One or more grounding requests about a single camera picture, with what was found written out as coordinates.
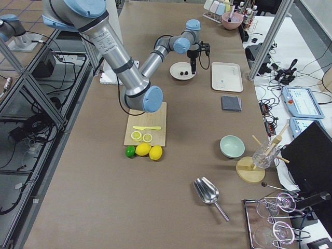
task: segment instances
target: wooden cutting board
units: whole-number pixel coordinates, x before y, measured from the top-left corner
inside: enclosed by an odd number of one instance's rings
[[[139,114],[140,110],[129,110],[130,114]],[[131,133],[133,131],[138,131],[133,128],[133,126],[161,126],[161,130],[139,130],[143,135],[145,133],[150,133],[153,136],[153,140],[149,143],[151,146],[160,145],[165,147],[166,145],[166,113],[167,104],[162,102],[161,107],[155,113],[144,113],[139,116],[128,115],[128,122],[126,128],[126,134],[124,136],[124,145],[138,145],[140,142],[135,142],[131,139]]]

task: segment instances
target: robotic arm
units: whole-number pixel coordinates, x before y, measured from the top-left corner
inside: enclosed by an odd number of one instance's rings
[[[163,94],[149,77],[170,51],[197,50],[200,33],[198,20],[189,20],[182,35],[161,38],[139,70],[108,22],[105,0],[43,0],[44,23],[56,29],[87,35],[123,83],[121,100],[131,109],[157,111]]]
[[[17,16],[12,14],[0,16],[0,38],[7,42],[13,36],[15,44],[20,48],[31,44],[31,39]]]

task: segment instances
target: black monitor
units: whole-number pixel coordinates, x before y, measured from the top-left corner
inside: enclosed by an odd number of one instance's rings
[[[321,192],[332,195],[332,138],[313,122],[281,150],[300,196],[311,197]],[[332,200],[311,206],[326,231],[332,236]]]

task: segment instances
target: white wall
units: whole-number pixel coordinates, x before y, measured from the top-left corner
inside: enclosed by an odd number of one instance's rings
[[[332,39],[332,0],[300,0]]]

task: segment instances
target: yellow knife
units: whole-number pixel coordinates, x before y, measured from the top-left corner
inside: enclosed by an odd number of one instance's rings
[[[136,130],[145,130],[145,129],[161,130],[161,126],[133,126],[133,128]]]

